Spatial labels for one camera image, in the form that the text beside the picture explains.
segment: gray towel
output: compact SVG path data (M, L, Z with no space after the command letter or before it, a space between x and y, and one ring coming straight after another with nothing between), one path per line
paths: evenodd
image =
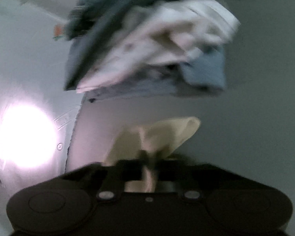
M224 64L224 48L211 48L189 63L147 66L119 84L90 91L87 98L216 95L226 88Z

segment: white wall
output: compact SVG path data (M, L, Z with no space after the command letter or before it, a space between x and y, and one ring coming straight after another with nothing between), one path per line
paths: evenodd
M179 151L282 190L294 204L287 232L295 236L295 0L227 2L241 22L227 48L229 90L86 103L67 168L102 161L124 125L197 116L201 128Z
M5 205L11 194L65 170L67 149L82 95L64 92L65 62L70 43L53 40L58 19L29 3L0 0L0 116L6 105L30 102L46 113L51 121L69 112L68 124L57 130L53 160L39 168L17 168L7 162L0 168L0 227L11 230ZM57 150L57 144L63 149ZM41 143L32 147L33 152Z

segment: crumpled white fabric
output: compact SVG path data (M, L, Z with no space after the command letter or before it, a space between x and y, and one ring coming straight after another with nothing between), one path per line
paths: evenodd
M208 45L230 42L238 26L236 17L215 0L159 2L153 8L133 8L124 18L123 28L110 40L111 50L95 62L77 92L117 84L146 65L188 62Z
M191 138L200 124L196 117L182 117L125 128L116 138L103 165L113 166L118 160L138 159L141 150L146 151L149 163L155 162L156 156L164 159ZM156 183L155 171L144 166L142 180L127 182L125 192L154 192Z

